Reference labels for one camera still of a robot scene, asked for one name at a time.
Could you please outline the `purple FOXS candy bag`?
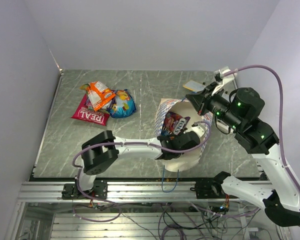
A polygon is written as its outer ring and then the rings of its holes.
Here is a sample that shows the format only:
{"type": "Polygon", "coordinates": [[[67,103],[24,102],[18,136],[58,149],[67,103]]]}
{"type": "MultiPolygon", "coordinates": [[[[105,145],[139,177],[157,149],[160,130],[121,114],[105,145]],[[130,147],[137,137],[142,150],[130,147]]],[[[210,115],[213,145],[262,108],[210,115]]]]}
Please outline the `purple FOXS candy bag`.
{"type": "Polygon", "coordinates": [[[162,125],[161,135],[178,135],[180,131],[186,127],[190,119],[191,118],[189,116],[182,117],[175,112],[167,112],[162,125]]]}

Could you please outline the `blue checkered paper bag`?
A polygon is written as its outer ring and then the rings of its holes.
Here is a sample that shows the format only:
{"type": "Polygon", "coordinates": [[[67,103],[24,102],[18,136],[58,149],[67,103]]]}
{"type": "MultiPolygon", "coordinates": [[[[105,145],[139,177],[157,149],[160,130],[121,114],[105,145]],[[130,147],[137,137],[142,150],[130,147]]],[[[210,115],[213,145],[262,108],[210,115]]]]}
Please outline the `blue checkered paper bag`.
{"type": "MultiPolygon", "coordinates": [[[[209,131],[208,134],[211,133],[213,122],[212,113],[208,112],[205,115],[200,116],[197,114],[188,100],[162,98],[155,115],[154,134],[156,137],[162,136],[161,132],[167,112],[174,112],[181,115],[182,117],[190,117],[189,122],[187,123],[185,128],[179,132],[179,134],[189,131],[196,122],[199,123],[198,125],[205,127],[209,131]]],[[[183,153],[179,158],[175,158],[172,160],[162,160],[161,163],[164,165],[164,171],[176,172],[177,174],[179,174],[180,172],[184,172],[195,167],[199,163],[206,145],[207,144],[204,143],[200,148],[187,153],[183,153]]]]}

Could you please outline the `blue candy snack bag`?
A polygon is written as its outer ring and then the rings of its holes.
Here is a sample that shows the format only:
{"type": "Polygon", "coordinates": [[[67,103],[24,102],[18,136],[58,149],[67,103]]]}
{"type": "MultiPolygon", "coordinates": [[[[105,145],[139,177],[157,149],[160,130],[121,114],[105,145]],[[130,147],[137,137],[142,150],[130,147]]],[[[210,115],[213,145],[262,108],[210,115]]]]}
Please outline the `blue candy snack bag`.
{"type": "Polygon", "coordinates": [[[107,110],[112,118],[127,118],[136,112],[135,102],[127,89],[115,90],[114,93],[112,106],[107,110]]]}

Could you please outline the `purple candy snack bag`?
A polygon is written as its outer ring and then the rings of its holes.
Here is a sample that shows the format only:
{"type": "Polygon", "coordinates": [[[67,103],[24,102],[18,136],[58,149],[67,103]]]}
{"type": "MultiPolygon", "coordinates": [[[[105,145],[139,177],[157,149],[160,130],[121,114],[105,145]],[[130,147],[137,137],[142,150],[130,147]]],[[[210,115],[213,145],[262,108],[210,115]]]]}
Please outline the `purple candy snack bag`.
{"type": "MultiPolygon", "coordinates": [[[[110,100],[108,103],[106,103],[104,106],[102,106],[100,109],[98,109],[99,111],[107,111],[113,104],[113,101],[110,100]]],[[[85,106],[91,110],[91,111],[95,111],[95,109],[93,108],[93,105],[91,103],[91,101],[89,100],[89,98],[87,97],[86,101],[85,101],[85,106]]]]}

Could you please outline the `orange snack bag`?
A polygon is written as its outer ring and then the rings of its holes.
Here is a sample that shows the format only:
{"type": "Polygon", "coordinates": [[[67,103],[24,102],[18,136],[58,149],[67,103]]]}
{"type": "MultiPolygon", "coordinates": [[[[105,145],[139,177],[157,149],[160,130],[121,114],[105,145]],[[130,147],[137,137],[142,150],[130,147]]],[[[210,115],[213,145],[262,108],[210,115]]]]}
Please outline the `orange snack bag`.
{"type": "Polygon", "coordinates": [[[80,87],[85,91],[94,111],[98,111],[112,101],[116,94],[101,81],[83,84],[80,87]]]}

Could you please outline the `red REAL chips bag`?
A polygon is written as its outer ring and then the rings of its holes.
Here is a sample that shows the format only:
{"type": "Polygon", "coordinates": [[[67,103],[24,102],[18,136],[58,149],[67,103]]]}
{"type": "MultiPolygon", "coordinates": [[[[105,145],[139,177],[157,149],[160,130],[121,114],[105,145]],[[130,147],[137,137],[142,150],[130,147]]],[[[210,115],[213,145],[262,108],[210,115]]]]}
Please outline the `red REAL chips bag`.
{"type": "Polygon", "coordinates": [[[106,112],[95,111],[94,109],[90,108],[90,106],[90,100],[85,94],[71,118],[106,126],[110,115],[106,112]]]}

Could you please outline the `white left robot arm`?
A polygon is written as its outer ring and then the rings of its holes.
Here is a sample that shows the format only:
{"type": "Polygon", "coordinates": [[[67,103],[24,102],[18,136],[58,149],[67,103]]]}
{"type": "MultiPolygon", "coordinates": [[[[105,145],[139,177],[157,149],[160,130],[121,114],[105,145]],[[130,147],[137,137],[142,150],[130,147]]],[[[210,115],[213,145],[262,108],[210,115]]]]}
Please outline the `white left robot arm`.
{"type": "Polygon", "coordinates": [[[72,161],[80,169],[77,175],[75,194],[86,199],[92,193],[96,175],[105,172],[116,160],[128,158],[148,158],[165,160],[179,158],[182,154],[201,147],[204,130],[191,127],[177,135],[157,136],[148,139],[128,139],[113,135],[106,130],[82,146],[72,161]]]}

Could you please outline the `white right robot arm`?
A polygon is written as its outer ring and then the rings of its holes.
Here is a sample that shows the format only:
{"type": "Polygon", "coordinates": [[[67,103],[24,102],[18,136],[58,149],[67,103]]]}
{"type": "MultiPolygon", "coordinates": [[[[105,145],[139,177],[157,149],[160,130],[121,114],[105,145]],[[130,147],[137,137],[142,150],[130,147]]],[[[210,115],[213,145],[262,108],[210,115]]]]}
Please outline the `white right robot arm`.
{"type": "Polygon", "coordinates": [[[300,226],[300,183],[283,158],[275,131],[259,119],[265,101],[251,87],[238,88],[225,99],[222,90],[213,93],[216,85],[213,82],[185,97],[200,116],[212,113],[233,130],[237,142],[264,170],[272,189],[257,187],[222,171],[213,178],[211,194],[216,198],[227,194],[252,203],[280,227],[300,226]]]}

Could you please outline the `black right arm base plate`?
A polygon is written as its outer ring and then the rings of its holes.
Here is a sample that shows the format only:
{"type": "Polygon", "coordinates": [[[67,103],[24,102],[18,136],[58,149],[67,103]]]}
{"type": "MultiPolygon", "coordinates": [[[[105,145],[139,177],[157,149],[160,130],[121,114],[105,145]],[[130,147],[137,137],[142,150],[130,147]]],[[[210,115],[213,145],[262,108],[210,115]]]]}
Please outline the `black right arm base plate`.
{"type": "Polygon", "coordinates": [[[226,194],[221,185],[212,178],[196,181],[190,191],[195,192],[197,199],[225,199],[226,194]]]}

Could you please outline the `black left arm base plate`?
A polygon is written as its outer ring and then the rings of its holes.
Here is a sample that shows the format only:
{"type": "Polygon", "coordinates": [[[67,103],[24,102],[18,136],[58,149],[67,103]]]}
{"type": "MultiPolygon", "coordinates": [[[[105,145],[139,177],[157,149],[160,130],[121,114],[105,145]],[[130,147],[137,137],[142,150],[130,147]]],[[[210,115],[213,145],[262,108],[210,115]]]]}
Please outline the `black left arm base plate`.
{"type": "MultiPolygon", "coordinates": [[[[90,190],[86,190],[85,193],[93,198],[98,198],[104,200],[107,198],[108,194],[108,184],[103,180],[95,180],[93,187],[90,190]]],[[[61,191],[62,200],[82,200],[88,199],[85,197],[77,187],[76,183],[67,183],[63,186],[61,191]]]]}

